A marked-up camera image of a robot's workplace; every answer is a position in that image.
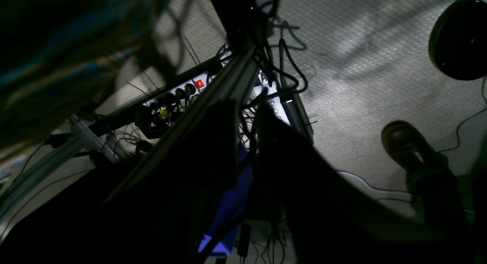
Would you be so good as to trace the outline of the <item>black round chair base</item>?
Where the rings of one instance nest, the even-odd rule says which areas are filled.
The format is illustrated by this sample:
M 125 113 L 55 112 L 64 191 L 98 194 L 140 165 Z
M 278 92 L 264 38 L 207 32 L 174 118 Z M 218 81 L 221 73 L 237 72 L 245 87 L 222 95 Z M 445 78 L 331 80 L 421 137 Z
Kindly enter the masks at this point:
M 436 20 L 428 54 L 444 75 L 460 81 L 486 75 L 486 13 L 485 1 L 456 0 Z

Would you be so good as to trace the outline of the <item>white power strip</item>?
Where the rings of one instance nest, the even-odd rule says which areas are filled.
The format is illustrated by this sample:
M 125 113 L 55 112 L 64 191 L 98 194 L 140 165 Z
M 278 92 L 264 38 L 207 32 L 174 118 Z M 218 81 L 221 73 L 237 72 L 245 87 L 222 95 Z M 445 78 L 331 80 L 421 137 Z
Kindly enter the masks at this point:
M 216 69 L 206 70 L 144 103 L 135 113 L 135 132 L 147 139 L 161 138 L 228 64 L 230 56 L 229 50 L 218 54 Z

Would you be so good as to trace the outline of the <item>black leather shoe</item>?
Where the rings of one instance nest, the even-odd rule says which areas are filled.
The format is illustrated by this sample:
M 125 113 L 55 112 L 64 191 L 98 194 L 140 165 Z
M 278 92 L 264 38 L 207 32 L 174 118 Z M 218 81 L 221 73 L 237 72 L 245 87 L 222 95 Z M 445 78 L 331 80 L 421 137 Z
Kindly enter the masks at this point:
M 448 167 L 444 157 L 409 122 L 390 122 L 382 129 L 381 141 L 388 156 L 407 173 Z

